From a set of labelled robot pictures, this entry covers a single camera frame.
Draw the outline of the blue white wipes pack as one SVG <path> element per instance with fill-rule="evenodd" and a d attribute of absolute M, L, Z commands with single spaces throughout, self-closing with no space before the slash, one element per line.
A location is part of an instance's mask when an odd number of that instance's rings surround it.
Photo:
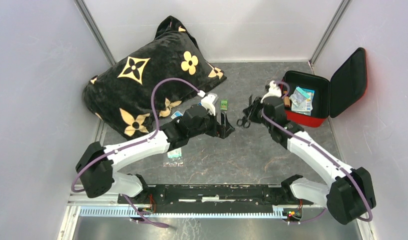
<path fill-rule="evenodd" d="M 311 100 L 313 101 L 314 95 L 315 95 L 315 91 L 312 89 L 307 89 L 307 88 L 301 88 L 298 87 L 298 90 L 300 90 L 301 92 L 305 92 L 309 97 L 306 99 L 307 100 Z"/>

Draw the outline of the black handled scissors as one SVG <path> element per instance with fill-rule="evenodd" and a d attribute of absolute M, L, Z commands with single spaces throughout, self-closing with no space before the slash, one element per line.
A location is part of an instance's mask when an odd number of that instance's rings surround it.
<path fill-rule="evenodd" d="M 247 129 L 250 127 L 251 125 L 251 121 L 250 121 L 250 115 L 251 115 L 251 111 L 253 108 L 253 100 L 252 100 L 253 95 L 250 95 L 248 98 L 248 107 L 245 108 L 242 112 L 244 114 L 244 116 L 240 119 L 238 119 L 236 121 L 236 125 L 238 127 L 242 127 L 244 129 Z"/>

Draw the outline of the white blue gauze packet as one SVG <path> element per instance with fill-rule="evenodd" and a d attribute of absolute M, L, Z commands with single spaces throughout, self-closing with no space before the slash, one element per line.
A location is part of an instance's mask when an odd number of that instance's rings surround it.
<path fill-rule="evenodd" d="M 296 105 L 294 102 L 292 102 L 291 111 L 295 113 L 310 116 L 312 113 L 312 110 L 313 110 L 313 106 L 312 106 L 311 100 L 302 102 L 300 105 Z"/>

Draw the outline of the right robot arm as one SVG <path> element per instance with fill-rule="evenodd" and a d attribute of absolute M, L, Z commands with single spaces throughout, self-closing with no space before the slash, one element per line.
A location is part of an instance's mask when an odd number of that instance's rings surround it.
<path fill-rule="evenodd" d="M 287 120 L 283 100 L 276 96 L 249 98 L 246 120 L 263 124 L 272 140 L 297 155 L 324 181 L 317 183 L 295 175 L 283 181 L 280 196 L 293 204 L 298 199 L 320 205 L 339 223 L 370 222 L 376 197 L 370 173 L 354 168 L 322 148 L 299 124 Z"/>

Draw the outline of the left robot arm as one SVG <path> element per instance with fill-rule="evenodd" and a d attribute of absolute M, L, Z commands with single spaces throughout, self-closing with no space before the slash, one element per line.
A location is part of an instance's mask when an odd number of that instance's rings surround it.
<path fill-rule="evenodd" d="M 76 178 L 90 199 L 114 193 L 142 204 L 149 197 L 145 183 L 137 175 L 120 173 L 120 169 L 147 157 L 179 149 L 191 138 L 208 135 L 225 139 L 234 130 L 225 113 L 221 113 L 221 120 L 217 121 L 216 114 L 195 104 L 183 115 L 143 137 L 107 146 L 98 141 L 91 143 L 75 167 Z"/>

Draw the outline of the small clear zip bag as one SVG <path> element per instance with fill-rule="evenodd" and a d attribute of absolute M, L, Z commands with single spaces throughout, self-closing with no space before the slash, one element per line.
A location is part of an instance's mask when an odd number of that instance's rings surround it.
<path fill-rule="evenodd" d="M 289 99 L 296 106 L 301 106 L 306 104 L 307 100 L 311 99 L 311 96 L 305 92 L 302 88 L 296 87 L 294 92 L 290 95 Z"/>

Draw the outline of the brown bottle orange cap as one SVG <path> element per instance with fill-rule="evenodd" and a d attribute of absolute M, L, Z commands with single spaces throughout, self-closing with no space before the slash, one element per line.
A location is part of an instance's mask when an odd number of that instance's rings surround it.
<path fill-rule="evenodd" d="M 283 102 L 284 102 L 285 109 L 290 110 L 291 109 L 291 101 L 290 101 L 290 99 L 289 99 L 289 97 L 287 95 L 283 97 Z"/>

